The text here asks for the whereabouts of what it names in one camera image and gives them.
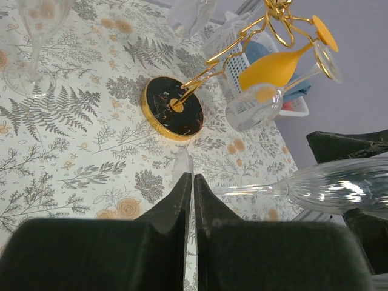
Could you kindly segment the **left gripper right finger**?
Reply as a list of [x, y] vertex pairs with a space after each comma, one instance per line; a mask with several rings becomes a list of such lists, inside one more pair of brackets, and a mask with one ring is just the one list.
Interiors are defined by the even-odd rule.
[[330, 222], [246, 221], [194, 179], [199, 290], [372, 290], [349, 229]]

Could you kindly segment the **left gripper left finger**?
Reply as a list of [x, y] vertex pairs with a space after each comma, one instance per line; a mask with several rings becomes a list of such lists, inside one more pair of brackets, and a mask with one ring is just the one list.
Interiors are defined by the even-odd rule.
[[192, 176], [139, 218], [31, 219], [1, 256], [2, 290], [182, 290]]

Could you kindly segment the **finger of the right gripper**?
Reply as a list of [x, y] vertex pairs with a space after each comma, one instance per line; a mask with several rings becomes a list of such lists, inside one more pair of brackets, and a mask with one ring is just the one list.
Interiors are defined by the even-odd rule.
[[387, 273], [387, 221], [362, 214], [358, 209], [346, 212], [344, 221], [358, 238], [372, 274]]
[[306, 136], [318, 164], [352, 158], [370, 158], [387, 152], [387, 130], [363, 134], [315, 131]]

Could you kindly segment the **tall clear flute glass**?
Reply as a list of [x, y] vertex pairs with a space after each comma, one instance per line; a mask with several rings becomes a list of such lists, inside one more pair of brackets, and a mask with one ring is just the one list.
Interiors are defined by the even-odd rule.
[[387, 221], [387, 158], [343, 159], [297, 170], [270, 185], [216, 187], [210, 189], [195, 178], [193, 192], [201, 196], [282, 196], [316, 212], [342, 215], [348, 210]]

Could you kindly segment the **yellow plastic goblet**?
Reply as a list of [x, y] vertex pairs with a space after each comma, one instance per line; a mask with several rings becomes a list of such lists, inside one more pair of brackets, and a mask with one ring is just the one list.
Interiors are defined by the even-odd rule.
[[304, 47], [295, 51], [278, 52], [259, 58], [239, 75], [239, 85], [245, 91], [253, 85], [269, 83], [277, 87], [286, 85], [294, 74], [300, 57], [318, 41], [329, 46], [334, 52], [339, 48], [330, 30], [316, 15], [312, 16], [317, 38], [310, 40]]

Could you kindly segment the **gold wine glass rack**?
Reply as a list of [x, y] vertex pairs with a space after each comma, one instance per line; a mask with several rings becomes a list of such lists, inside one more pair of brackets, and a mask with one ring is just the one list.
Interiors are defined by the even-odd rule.
[[292, 15], [291, 1], [265, 1], [265, 14], [242, 28], [237, 39], [206, 61], [206, 69], [186, 83], [170, 77], [151, 79], [141, 96], [141, 109], [148, 123], [162, 136], [173, 140], [187, 140], [203, 127], [202, 106], [195, 95], [208, 79], [224, 74], [227, 63], [245, 52], [233, 53], [238, 44], [248, 45], [255, 35], [269, 29], [283, 46], [292, 48], [294, 33], [304, 35], [308, 42], [317, 38], [316, 27], [311, 18]]

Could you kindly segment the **short clear wine glass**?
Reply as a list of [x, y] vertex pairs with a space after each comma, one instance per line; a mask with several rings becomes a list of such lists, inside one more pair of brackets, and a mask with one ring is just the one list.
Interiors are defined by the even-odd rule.
[[199, 32], [212, 18], [216, 1], [175, 1], [169, 10], [167, 24], [175, 35], [189, 39]]

